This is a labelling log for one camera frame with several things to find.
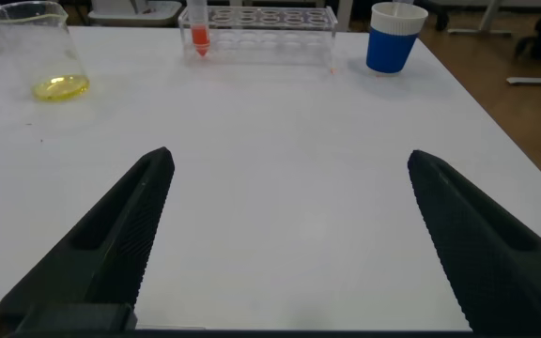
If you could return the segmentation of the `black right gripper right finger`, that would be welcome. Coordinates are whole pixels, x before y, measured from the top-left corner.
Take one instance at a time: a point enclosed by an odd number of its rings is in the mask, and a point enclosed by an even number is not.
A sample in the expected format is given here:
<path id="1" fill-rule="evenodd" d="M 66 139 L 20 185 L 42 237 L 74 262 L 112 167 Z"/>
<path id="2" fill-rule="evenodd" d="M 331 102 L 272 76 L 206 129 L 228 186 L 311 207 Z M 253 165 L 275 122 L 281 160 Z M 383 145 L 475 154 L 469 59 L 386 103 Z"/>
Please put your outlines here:
<path id="1" fill-rule="evenodd" d="M 541 334 L 541 238 L 446 161 L 415 150 L 408 170 L 472 331 Z"/>

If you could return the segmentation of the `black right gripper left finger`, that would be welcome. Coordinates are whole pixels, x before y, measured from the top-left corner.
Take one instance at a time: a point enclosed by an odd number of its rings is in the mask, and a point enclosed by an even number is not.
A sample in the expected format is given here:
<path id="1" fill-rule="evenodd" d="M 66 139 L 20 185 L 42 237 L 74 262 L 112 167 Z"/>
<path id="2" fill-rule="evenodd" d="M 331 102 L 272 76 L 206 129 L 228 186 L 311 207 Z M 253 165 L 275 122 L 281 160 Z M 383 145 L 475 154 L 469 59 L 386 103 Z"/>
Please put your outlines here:
<path id="1" fill-rule="evenodd" d="M 128 172 L 2 298 L 16 330 L 125 330 L 156 237 L 175 165 L 160 147 Z"/>

